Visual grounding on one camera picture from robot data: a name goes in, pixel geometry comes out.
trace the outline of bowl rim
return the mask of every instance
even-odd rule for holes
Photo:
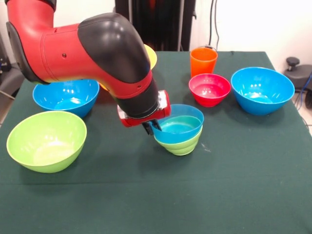
[[[213,76],[217,76],[217,77],[219,77],[219,78],[225,80],[225,81],[229,84],[229,87],[230,87],[229,90],[228,90],[224,95],[221,95],[221,96],[218,96],[218,97],[202,97],[201,95],[198,95],[198,94],[195,93],[195,92],[193,91],[193,89],[191,88],[191,82],[192,82],[192,79],[194,79],[194,78],[196,78],[196,77],[199,77],[199,76],[202,76],[202,75],[213,75]],[[214,73],[202,73],[202,74],[198,74],[198,75],[196,75],[196,76],[194,76],[194,77],[192,77],[192,78],[190,79],[190,81],[189,81],[189,89],[190,89],[190,91],[192,92],[192,94],[194,94],[194,95],[196,95],[196,96],[198,96],[198,97],[200,97],[200,98],[209,100],[209,99],[219,99],[219,98],[224,98],[224,97],[226,97],[226,96],[231,92],[231,90],[232,90],[232,85],[231,85],[231,83],[228,81],[228,79],[226,79],[225,77],[223,77],[223,76],[221,76],[221,75],[219,75],[219,74],[214,74]]]
[[[192,108],[194,108],[194,109],[196,109],[196,110],[198,110],[199,112],[200,112],[200,114],[201,114],[201,116],[202,116],[202,121],[200,121],[201,122],[201,124],[199,125],[199,126],[197,126],[196,128],[194,128],[194,129],[192,129],[192,130],[189,130],[189,131],[186,131],[186,132],[183,132],[183,133],[179,133],[179,134],[188,134],[188,133],[190,133],[190,132],[192,132],[192,131],[194,131],[194,130],[199,130],[200,129],[200,127],[202,127],[203,126],[203,124],[204,124],[204,121],[205,121],[205,115],[204,115],[204,113],[200,110],[200,109],[198,109],[198,108],[196,108],[196,107],[194,107],[194,106],[191,106],[191,105],[188,105],[188,104],[170,104],[170,106],[172,107],[172,106],[190,106],[190,107],[192,107]],[[160,131],[159,129],[157,129],[157,128],[155,128],[152,124],[150,124],[150,126],[152,127],[152,130],[153,131]]]
[[[244,95],[241,95],[241,94],[235,89],[235,87],[233,86],[233,77],[234,77],[234,75],[236,75],[238,72],[241,72],[241,71],[243,71],[243,70],[249,70],[249,69],[268,70],[268,71],[274,72],[274,73],[276,73],[276,74],[278,74],[278,75],[284,77],[284,78],[288,81],[288,83],[292,85],[292,95],[291,95],[288,99],[286,99],[286,100],[284,100],[284,101],[274,102],[274,103],[267,103],[267,102],[262,102],[262,101],[256,101],[256,100],[252,100],[252,99],[250,99],[250,98],[248,98],[248,97],[245,97]],[[233,75],[232,75],[232,77],[231,77],[231,87],[233,88],[233,90],[234,90],[235,93],[237,93],[238,95],[240,95],[240,96],[243,97],[244,99],[249,100],[249,101],[253,101],[253,102],[256,102],[256,103],[260,103],[260,104],[266,104],[266,105],[277,105],[277,104],[282,104],[282,103],[288,102],[290,99],[292,99],[292,97],[294,96],[294,93],[295,93],[294,85],[293,85],[293,83],[291,82],[291,80],[290,80],[287,76],[285,76],[284,74],[282,74],[282,73],[280,73],[280,72],[278,72],[278,71],[276,71],[276,70],[273,70],[273,69],[270,69],[270,68],[265,68],[265,67],[245,67],[245,68],[242,68],[242,69],[237,70],[236,72],[233,73]]]
[[[56,110],[56,109],[49,108],[49,107],[45,107],[45,106],[41,105],[41,104],[38,103],[37,100],[35,99],[35,90],[36,90],[40,85],[42,85],[42,84],[37,84],[37,85],[34,87],[34,89],[33,89],[33,100],[34,100],[34,102],[35,102],[38,106],[40,106],[41,108],[47,109],[47,110],[50,110],[50,111],[71,111],[71,110],[77,109],[77,108],[79,108],[79,107],[85,106],[85,105],[89,104],[91,101],[93,101],[93,100],[98,96],[100,88],[99,88],[99,82],[98,82],[98,81],[96,81],[96,80],[94,80],[94,79],[84,79],[84,80],[95,81],[95,82],[97,83],[97,91],[96,91],[96,94],[95,94],[89,101],[87,101],[86,103],[84,103],[83,105],[80,105],[80,106],[77,106],[77,107],[72,107],[72,108],[67,108],[67,109],[57,109],[57,110]],[[60,83],[66,83],[66,82],[74,82],[74,80],[64,81],[64,82],[60,82]]]
[[[79,121],[82,123],[83,129],[84,129],[84,139],[83,139],[81,145],[78,147],[78,149],[77,149],[73,154],[75,154],[75,153],[84,145],[84,143],[85,143],[85,141],[86,141],[86,138],[87,138],[88,130],[87,130],[87,126],[86,126],[85,122],[82,120],[82,118],[80,118],[79,116],[77,116],[77,115],[75,115],[75,114],[73,114],[73,113],[67,112],[67,111],[45,111],[45,112],[40,112],[40,113],[31,115],[31,116],[29,116],[29,117],[23,119],[21,122],[19,122],[19,123],[11,130],[11,132],[10,132],[10,134],[9,134],[7,140],[6,140],[6,150],[8,151],[10,157],[11,157],[14,161],[18,162],[18,163],[21,164],[21,165],[30,166],[30,167],[45,167],[45,166],[51,166],[51,165],[55,165],[55,164],[57,164],[57,163],[63,162],[63,161],[67,160],[68,158],[70,158],[70,157],[73,155],[73,154],[71,154],[70,156],[68,156],[68,157],[66,157],[66,158],[64,158],[64,159],[62,159],[61,161],[55,162],[55,163],[42,164],[42,165],[38,165],[38,164],[37,164],[37,165],[35,165],[35,164],[28,164],[28,163],[21,162],[20,160],[16,159],[16,158],[13,156],[13,154],[11,153],[11,151],[10,151],[10,149],[9,149],[9,147],[8,147],[8,144],[9,144],[9,141],[10,141],[10,139],[11,139],[11,137],[12,137],[12,134],[13,134],[14,130],[16,130],[18,126],[20,126],[20,125],[23,124],[25,121],[27,121],[28,119],[30,119],[30,118],[32,118],[32,117],[34,117],[34,116],[47,115],[47,114],[49,114],[49,113],[51,113],[51,112],[53,112],[53,113],[60,113],[60,112],[61,112],[61,113],[65,113],[65,115],[72,115],[72,116],[78,118]]]
[[[193,140],[195,137],[197,137],[199,134],[201,134],[202,131],[203,131],[203,126],[200,127],[200,130],[198,131],[198,133],[197,133],[194,137],[192,137],[192,138],[190,138],[190,139],[188,139],[188,140],[179,142],[179,143],[164,143],[164,142],[161,142],[160,140],[156,139],[155,136],[154,136],[154,139],[155,139],[155,141],[156,141],[158,144],[161,144],[161,145],[179,145],[179,144],[185,144],[186,142],[190,142],[190,141]]]

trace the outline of dark green cloth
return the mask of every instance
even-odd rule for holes
[[[16,124],[41,111],[25,81],[0,128],[1,234],[312,232],[312,141],[291,101],[263,117],[245,113],[232,93],[203,108],[188,90],[189,53],[157,55],[153,74],[171,103],[205,114],[196,149],[177,157],[141,126],[123,127],[101,90],[78,159],[60,173],[32,172],[5,146]],[[273,68],[265,53],[220,52],[215,73],[230,79],[247,66]]]

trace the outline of bowl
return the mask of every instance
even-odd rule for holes
[[[230,82],[216,74],[200,74],[190,79],[194,99],[204,107],[218,105],[231,91]]]
[[[38,84],[33,99],[45,111],[68,111],[80,118],[92,109],[99,93],[99,83],[92,79]]]
[[[36,172],[55,173],[75,161],[86,137],[87,128],[81,118],[65,111],[47,111],[15,126],[6,148],[20,165]]]
[[[285,75],[262,67],[235,72],[231,85],[242,109],[256,116],[278,110],[294,95],[294,85]]]
[[[196,107],[172,104],[171,114],[158,122],[162,131],[152,125],[155,139],[165,144],[175,144],[195,137],[203,125],[204,115]]]
[[[157,63],[157,54],[150,46],[144,45],[144,47],[145,47],[145,50],[147,52],[148,58],[150,59],[151,70],[152,70]],[[100,86],[107,91],[105,85],[100,83]]]
[[[202,128],[200,128],[199,132],[191,139],[181,142],[181,143],[176,143],[176,144],[165,144],[163,142],[160,142],[156,139],[155,140],[162,146],[164,147],[167,151],[169,151],[170,153],[176,155],[176,156],[184,156],[184,155],[188,155],[189,153],[191,153],[199,140],[199,137],[201,135],[202,132]]]

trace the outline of blue bowl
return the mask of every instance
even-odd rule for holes
[[[99,84],[92,79],[38,84],[33,99],[45,111],[67,111],[80,118],[92,109],[99,93]]]
[[[203,125],[204,115],[193,106],[173,104],[170,116],[158,122],[162,131],[152,126],[156,140],[165,144],[176,144],[196,136]]]
[[[261,67],[248,67],[235,72],[231,85],[239,105],[256,116],[278,110],[294,95],[294,85],[286,76]]]

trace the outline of yellow bowl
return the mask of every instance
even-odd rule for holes
[[[146,52],[147,52],[147,54],[148,54],[148,57],[149,57],[149,59],[150,59],[150,63],[151,63],[151,70],[155,67],[155,65],[156,65],[156,63],[157,63],[157,54],[156,54],[156,52],[151,48],[151,47],[149,47],[148,45],[144,45],[145,46],[145,49],[146,49]],[[105,89],[106,91],[107,91],[107,89],[106,89],[106,87],[104,86],[104,85],[102,85],[101,83],[99,83],[100,84],[100,86],[103,88],[103,89]]]

